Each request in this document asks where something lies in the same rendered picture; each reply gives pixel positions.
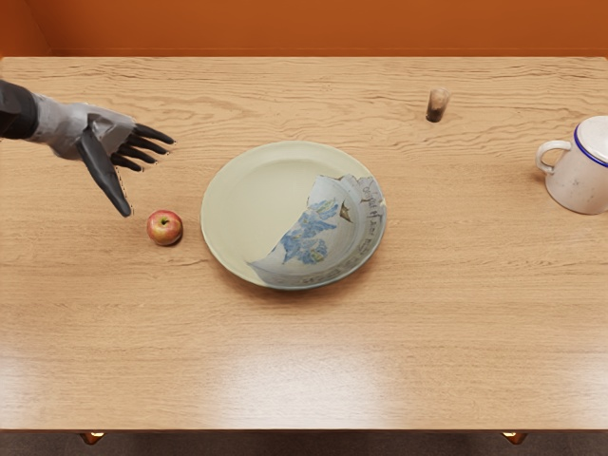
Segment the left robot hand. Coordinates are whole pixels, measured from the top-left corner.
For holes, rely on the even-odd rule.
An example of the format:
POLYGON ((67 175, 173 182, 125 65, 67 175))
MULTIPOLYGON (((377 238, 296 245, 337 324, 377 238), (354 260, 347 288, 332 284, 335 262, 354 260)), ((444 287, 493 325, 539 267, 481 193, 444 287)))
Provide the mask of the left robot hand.
POLYGON ((136 123, 125 114, 93 104, 65 104, 35 94, 38 126, 29 140, 48 145, 62 159, 81 161, 118 212, 129 217, 131 206, 116 169, 141 172, 142 162, 154 163, 174 140, 136 123))

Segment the cream plate with blue print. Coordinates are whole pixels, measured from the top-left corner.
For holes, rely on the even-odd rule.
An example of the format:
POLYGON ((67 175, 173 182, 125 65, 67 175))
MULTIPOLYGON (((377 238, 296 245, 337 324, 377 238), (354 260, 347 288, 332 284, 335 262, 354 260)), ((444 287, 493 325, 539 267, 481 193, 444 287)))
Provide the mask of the cream plate with blue print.
POLYGON ((371 171, 318 142, 272 142, 238 155, 213 177, 200 208, 203 238, 226 270, 285 291, 352 274, 386 225, 371 171))

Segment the red apple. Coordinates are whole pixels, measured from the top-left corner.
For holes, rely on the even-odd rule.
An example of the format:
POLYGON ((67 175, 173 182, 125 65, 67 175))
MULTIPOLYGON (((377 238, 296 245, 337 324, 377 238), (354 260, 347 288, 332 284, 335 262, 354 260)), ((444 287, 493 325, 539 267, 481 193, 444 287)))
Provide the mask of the red apple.
POLYGON ((155 211, 147 218, 146 233, 157 245, 173 245, 181 240, 183 234, 181 217, 169 210, 155 211))

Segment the small brown glass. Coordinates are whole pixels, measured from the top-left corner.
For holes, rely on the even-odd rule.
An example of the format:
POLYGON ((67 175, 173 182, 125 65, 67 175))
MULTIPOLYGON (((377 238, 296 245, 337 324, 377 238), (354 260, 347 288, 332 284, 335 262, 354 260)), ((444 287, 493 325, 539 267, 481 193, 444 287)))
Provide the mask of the small brown glass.
POLYGON ((443 119, 450 97, 450 91, 444 87, 436 87, 429 92, 426 112, 429 122, 438 123, 443 119))

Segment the white enamel mug blue rim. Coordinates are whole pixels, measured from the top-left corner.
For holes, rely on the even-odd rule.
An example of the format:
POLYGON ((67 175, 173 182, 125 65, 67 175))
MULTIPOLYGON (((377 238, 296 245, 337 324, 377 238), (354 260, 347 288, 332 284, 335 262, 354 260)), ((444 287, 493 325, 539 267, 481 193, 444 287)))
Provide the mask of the white enamel mug blue rim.
POLYGON ((579 123, 571 141, 543 143, 535 163, 552 199, 573 212, 608 212, 608 115, 579 123))

